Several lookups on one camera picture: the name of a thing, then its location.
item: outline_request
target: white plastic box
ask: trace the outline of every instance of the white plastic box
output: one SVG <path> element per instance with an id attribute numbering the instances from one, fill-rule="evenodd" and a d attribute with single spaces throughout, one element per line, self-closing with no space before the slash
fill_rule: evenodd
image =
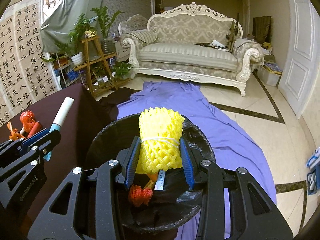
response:
<path id="1" fill-rule="evenodd" d="M 275 87 L 279 81 L 280 75 L 270 73 L 264 67 L 258 68 L 258 78 L 266 85 Z"/>

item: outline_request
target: sofa seat cushion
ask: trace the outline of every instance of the sofa seat cushion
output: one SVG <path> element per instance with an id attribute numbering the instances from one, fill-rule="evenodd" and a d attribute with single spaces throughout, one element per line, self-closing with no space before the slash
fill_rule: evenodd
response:
<path id="1" fill-rule="evenodd" d="M 138 51 L 141 61 L 194 65 L 236 71 L 238 61 L 230 52 L 193 44 L 155 43 Z"/>

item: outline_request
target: calligraphy scroll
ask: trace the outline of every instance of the calligraphy scroll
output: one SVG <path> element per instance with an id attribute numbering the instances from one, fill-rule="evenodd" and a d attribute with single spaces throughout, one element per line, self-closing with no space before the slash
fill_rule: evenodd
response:
<path id="1" fill-rule="evenodd" d="M 12 5 L 0 21 L 0 126 L 60 89 L 42 60 L 40 28 L 40 0 Z"/>

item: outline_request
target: purple cloth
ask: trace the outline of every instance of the purple cloth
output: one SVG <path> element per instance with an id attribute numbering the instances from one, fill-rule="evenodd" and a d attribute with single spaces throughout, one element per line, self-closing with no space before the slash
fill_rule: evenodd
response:
<path id="1" fill-rule="evenodd" d="M 209 140 L 221 168 L 235 171 L 245 167 L 276 203 L 276 189 L 267 160 L 260 147 L 226 114 L 200 92 L 200 87 L 187 82 L 145 82 L 143 91 L 132 94 L 119 104 L 118 119 L 145 109 L 165 107 L 188 117 Z M 230 236 L 230 205 L 225 190 L 225 237 Z M 179 228 L 176 240 L 194 240 L 199 214 Z"/>

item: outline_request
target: patterned wallpaper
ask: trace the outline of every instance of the patterned wallpaper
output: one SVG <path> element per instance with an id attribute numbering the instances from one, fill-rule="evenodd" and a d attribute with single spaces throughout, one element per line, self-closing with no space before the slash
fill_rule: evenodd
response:
<path id="1" fill-rule="evenodd" d="M 112 33 L 119 35 L 119 23 L 129 19 L 137 13 L 143 15 L 147 19 L 151 17 L 151 0 L 102 0 L 102 6 L 105 5 L 108 6 L 109 15 L 113 15 L 117 10 L 124 12 L 117 17 L 112 25 L 109 33 L 110 36 Z"/>

